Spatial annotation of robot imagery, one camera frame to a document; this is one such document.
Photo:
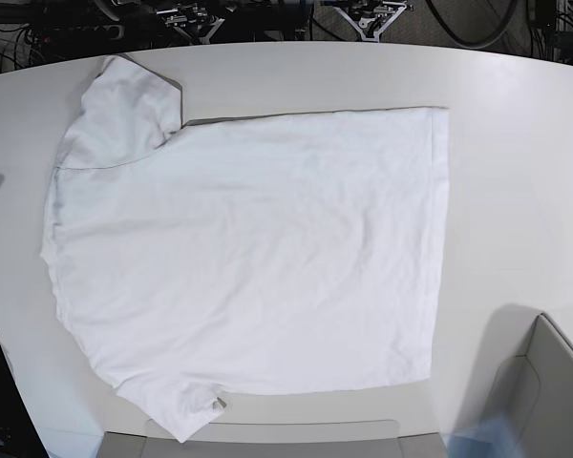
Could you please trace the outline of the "grey bin bottom edge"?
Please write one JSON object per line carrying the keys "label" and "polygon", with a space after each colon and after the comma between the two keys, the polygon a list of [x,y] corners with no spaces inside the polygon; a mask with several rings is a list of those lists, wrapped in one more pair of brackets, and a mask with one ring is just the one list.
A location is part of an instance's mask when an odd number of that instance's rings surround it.
{"label": "grey bin bottom edge", "polygon": [[107,432],[99,457],[446,457],[437,433],[402,436],[394,420],[209,424],[184,443],[155,423],[147,436]]}

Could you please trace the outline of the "white T-shirt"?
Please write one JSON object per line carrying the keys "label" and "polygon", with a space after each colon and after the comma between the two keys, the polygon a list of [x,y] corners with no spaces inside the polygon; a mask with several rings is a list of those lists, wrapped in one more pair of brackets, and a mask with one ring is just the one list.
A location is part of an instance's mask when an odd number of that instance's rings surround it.
{"label": "white T-shirt", "polygon": [[57,318],[180,442],[225,393],[426,380],[448,133],[439,107],[183,126],[177,87],[110,57],[50,180]]}

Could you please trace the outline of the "blue cloth bottom right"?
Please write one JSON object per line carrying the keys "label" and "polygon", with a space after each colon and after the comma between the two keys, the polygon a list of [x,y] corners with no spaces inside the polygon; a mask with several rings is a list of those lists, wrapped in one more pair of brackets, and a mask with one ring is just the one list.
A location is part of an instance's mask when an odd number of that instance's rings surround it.
{"label": "blue cloth bottom right", "polygon": [[505,415],[497,415],[445,437],[450,458],[521,457],[517,435]]}

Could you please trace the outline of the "grey cardboard box right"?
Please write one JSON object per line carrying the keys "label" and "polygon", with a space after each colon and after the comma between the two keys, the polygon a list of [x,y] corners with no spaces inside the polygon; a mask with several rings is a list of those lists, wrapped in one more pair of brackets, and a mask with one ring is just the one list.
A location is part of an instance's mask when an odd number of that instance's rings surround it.
{"label": "grey cardboard box right", "polygon": [[573,457],[573,343],[539,315],[523,354],[501,364],[480,423],[505,415],[521,457]]}

